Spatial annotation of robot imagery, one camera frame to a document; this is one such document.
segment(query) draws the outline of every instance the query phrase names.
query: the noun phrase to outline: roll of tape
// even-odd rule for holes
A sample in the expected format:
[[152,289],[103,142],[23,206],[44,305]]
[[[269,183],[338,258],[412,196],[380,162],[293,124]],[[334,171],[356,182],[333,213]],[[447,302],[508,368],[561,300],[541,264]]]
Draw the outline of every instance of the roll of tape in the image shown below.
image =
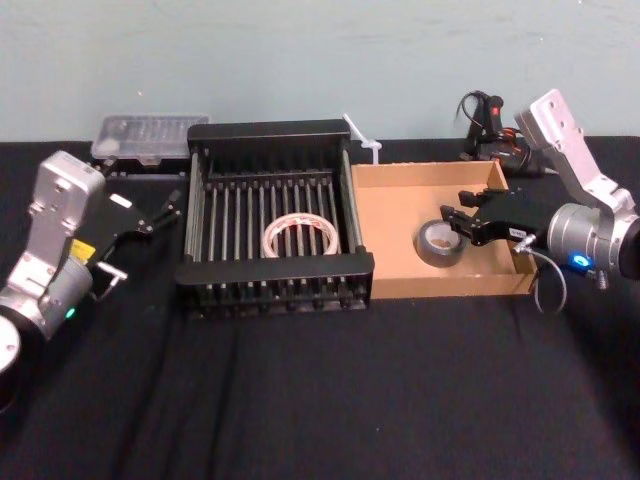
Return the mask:
[[285,228],[294,227],[296,225],[308,225],[317,228],[328,238],[329,246],[325,250],[325,255],[335,255],[338,252],[338,232],[329,221],[312,213],[290,213],[276,218],[264,230],[262,237],[262,251],[267,258],[278,258],[273,249],[273,242],[280,232]]
[[451,267],[458,263],[467,246],[467,239],[442,220],[425,223],[414,238],[418,256],[429,265],[438,268]]

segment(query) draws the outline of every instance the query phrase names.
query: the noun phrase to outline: black table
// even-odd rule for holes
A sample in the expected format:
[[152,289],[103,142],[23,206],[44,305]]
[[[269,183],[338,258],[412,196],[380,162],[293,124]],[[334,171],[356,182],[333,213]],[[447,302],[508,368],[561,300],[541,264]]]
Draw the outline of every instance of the black table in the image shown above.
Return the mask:
[[[640,139],[589,145],[640,199]],[[26,239],[37,165],[57,149],[89,158],[88,143],[0,144],[0,278]],[[381,160],[459,151],[389,141]],[[557,178],[512,185],[566,200]],[[176,187],[185,180],[108,182],[146,211]],[[638,285],[600,293],[569,278],[559,317],[513,297],[193,320],[173,300],[181,242],[175,229],[113,259],[126,286],[81,304],[30,401],[0,419],[0,478],[638,477]],[[557,284],[543,284],[552,302]]]

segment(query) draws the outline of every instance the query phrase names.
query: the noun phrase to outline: cardboard tray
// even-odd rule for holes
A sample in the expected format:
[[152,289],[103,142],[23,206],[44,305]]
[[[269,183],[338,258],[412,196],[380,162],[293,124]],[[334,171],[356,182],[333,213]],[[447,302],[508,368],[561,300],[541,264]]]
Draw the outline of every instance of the cardboard tray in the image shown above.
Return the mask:
[[531,290],[536,265],[529,256],[513,256],[506,240],[483,247],[468,244],[449,268],[424,263],[413,238],[427,221],[441,218],[440,205],[468,214],[458,192],[507,188],[495,162],[354,165],[363,243],[376,266],[371,298],[417,298],[468,295],[516,295]]

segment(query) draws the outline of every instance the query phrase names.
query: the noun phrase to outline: metal bracket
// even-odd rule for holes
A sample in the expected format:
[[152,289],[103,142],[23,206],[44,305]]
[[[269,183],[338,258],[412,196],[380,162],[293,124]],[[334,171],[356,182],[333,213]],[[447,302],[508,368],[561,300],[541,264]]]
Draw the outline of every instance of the metal bracket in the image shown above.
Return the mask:
[[96,208],[104,177],[66,152],[56,152],[40,164],[33,202],[29,241],[7,284],[34,299],[47,287],[69,256],[71,238]]
[[600,171],[562,94],[551,90],[515,119],[529,146],[553,162],[569,194],[600,210],[598,235],[612,239],[616,219],[635,215],[635,202]]

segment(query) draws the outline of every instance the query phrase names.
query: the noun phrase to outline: robotic arm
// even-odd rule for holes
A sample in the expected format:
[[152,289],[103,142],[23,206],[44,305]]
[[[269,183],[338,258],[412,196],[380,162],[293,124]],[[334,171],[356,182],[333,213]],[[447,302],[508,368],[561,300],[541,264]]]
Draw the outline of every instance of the robotic arm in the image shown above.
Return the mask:
[[[40,164],[27,246],[0,290],[0,411],[9,406],[24,374],[87,294],[99,299],[127,274],[106,263],[127,237],[149,237],[180,215],[174,192],[154,218],[127,199],[105,197],[105,178],[66,152]],[[94,275],[112,276],[97,297]]]
[[603,175],[584,133],[558,90],[516,115],[529,146],[541,150],[579,203],[558,208],[530,202],[520,192],[460,192],[460,203],[478,207],[473,216],[447,205],[442,218],[456,232],[484,245],[497,239],[546,250],[558,264],[597,278],[606,288],[609,273],[640,279],[640,219],[629,191]]

